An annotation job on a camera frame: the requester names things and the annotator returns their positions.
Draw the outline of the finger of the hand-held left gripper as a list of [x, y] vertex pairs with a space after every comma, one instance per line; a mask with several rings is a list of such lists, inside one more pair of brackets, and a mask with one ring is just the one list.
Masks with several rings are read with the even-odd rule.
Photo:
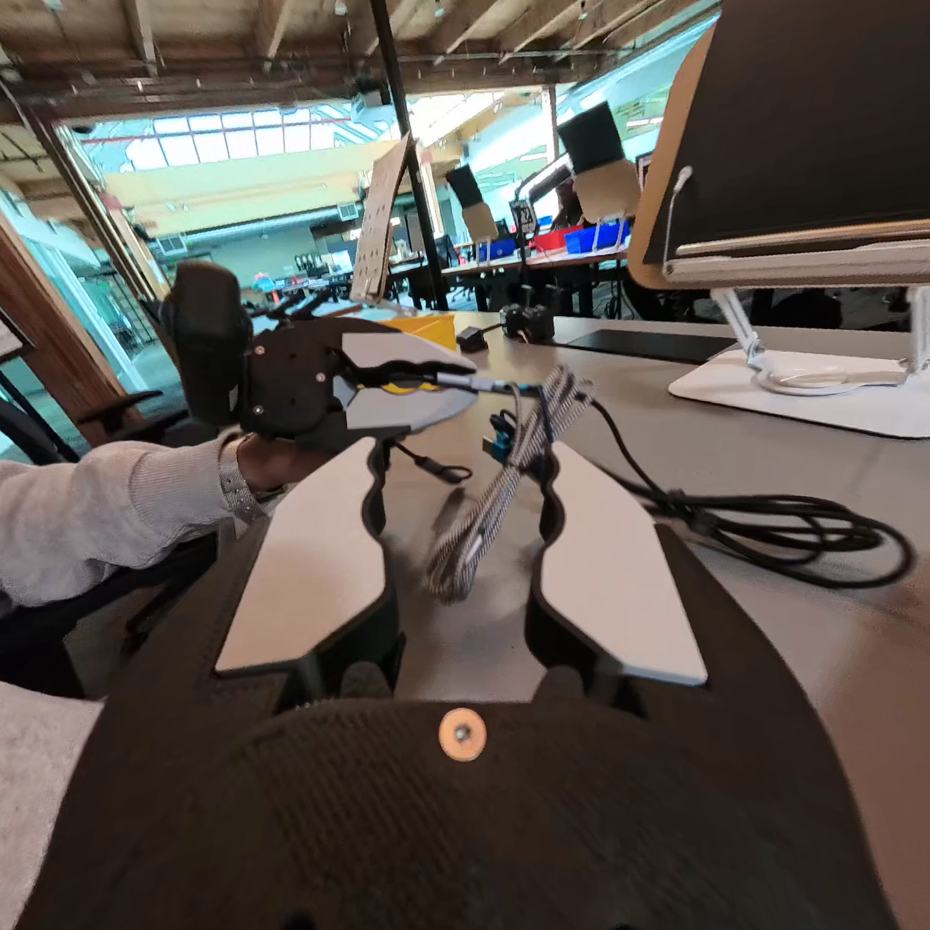
[[357, 383], [471, 377], [478, 370], [457, 351], [400, 330], [344, 333], [341, 354]]
[[345, 386], [345, 421], [350, 433], [359, 435], [418, 434], [431, 426], [456, 418], [476, 403], [463, 389], [405, 389]]

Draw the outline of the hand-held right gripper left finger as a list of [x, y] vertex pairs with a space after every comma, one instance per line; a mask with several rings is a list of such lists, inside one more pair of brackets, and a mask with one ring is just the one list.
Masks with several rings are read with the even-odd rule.
[[216, 673], [340, 678], [398, 646], [381, 445], [365, 437], [296, 485], [273, 513], [220, 647]]

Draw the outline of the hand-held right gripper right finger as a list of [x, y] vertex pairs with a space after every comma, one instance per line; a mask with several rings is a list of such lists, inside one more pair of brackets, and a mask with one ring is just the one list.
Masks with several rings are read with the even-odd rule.
[[535, 605], [622, 672], [704, 686], [707, 668], [652, 517], [562, 441], [547, 466]]

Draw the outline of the person's left forearm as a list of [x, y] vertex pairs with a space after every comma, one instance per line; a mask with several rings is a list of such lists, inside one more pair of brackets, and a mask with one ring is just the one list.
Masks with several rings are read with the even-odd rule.
[[240, 434], [166, 448], [120, 442], [76, 463], [1, 468], [2, 613], [61, 602], [118, 570], [261, 514], [236, 457]]

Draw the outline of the black desk holder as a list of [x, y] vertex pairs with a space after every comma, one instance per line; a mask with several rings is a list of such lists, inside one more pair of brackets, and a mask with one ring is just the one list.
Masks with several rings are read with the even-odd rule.
[[504, 336], [528, 344], [550, 344], [555, 336], [554, 318], [558, 309], [557, 289], [511, 285], [499, 310]]

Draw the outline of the black desk pad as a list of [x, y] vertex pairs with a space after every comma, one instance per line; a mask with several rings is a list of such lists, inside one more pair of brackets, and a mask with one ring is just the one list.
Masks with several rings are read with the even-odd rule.
[[560, 347], [602, 355], [700, 366], [734, 346], [726, 337], [599, 329]]

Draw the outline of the person's left hand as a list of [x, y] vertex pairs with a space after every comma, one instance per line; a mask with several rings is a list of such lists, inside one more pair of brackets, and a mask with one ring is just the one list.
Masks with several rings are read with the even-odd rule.
[[235, 454], [239, 472], [255, 496], [301, 482], [330, 459], [322, 452], [302, 450], [292, 441], [267, 440], [255, 434], [243, 437]]

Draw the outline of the yellow plastic bin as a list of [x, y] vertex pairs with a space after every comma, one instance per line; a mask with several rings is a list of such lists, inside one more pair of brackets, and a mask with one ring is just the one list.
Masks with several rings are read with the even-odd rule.
[[437, 389], [423, 378], [437, 373], [459, 374], [464, 357], [459, 353], [453, 320], [432, 314], [386, 320], [378, 336], [380, 364], [393, 380], [380, 376], [380, 388]]

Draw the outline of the cardboard pegboard panel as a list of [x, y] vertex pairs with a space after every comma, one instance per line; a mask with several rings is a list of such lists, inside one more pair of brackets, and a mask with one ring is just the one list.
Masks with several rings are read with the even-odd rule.
[[356, 245], [350, 300], [373, 304], [384, 296], [392, 249], [391, 211], [413, 141], [404, 133], [384, 156], [375, 161]]

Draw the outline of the pale black tilted panel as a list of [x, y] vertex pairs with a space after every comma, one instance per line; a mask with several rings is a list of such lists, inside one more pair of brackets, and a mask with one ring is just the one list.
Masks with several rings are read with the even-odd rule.
[[572, 165], [585, 221], [598, 224], [635, 217], [642, 188], [609, 105], [601, 102], [581, 112], [560, 124], [558, 133]]
[[497, 239], [497, 228], [490, 207], [471, 167], [459, 166], [446, 175], [448, 186], [459, 200], [462, 216], [473, 243], [492, 242]]

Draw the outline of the black support pole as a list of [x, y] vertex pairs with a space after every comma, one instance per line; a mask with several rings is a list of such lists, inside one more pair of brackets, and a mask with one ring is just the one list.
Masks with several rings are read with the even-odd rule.
[[403, 86], [403, 76], [393, 33], [390, 27], [390, 17], [386, 1], [371, 1], [371, 11], [374, 17], [378, 45], [383, 64], [384, 74], [389, 85], [390, 97], [395, 110], [397, 122], [402, 137], [408, 137], [406, 152], [406, 169], [411, 181], [415, 207], [417, 210], [423, 246], [427, 258], [427, 267], [434, 295], [434, 304], [437, 311], [447, 311], [447, 291], [442, 269], [439, 263], [434, 229], [429, 212], [426, 192], [423, 186], [420, 161], [416, 151], [416, 142], [413, 136], [407, 99]]

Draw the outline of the wooden pillar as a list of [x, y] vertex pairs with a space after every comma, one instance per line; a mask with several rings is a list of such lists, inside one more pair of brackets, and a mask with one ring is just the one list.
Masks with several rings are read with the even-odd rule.
[[98, 447], [109, 437], [85, 414], [143, 387], [128, 356], [79, 280], [75, 266], [99, 269], [99, 260], [71, 228], [39, 220], [2, 196], [2, 311], [29, 339], [26, 362], [54, 401]]

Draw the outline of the person's grey hoodie torso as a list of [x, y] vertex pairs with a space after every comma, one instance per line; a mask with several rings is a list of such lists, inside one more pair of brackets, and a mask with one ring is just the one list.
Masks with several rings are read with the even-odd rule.
[[1, 927], [39, 874], [62, 799], [102, 704], [1, 684]]

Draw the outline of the black monitor pale frame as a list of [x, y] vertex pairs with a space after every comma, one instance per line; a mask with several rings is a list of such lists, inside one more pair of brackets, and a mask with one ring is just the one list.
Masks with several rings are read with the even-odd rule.
[[669, 93], [636, 282], [927, 286], [928, 42], [927, 1], [724, 2]]

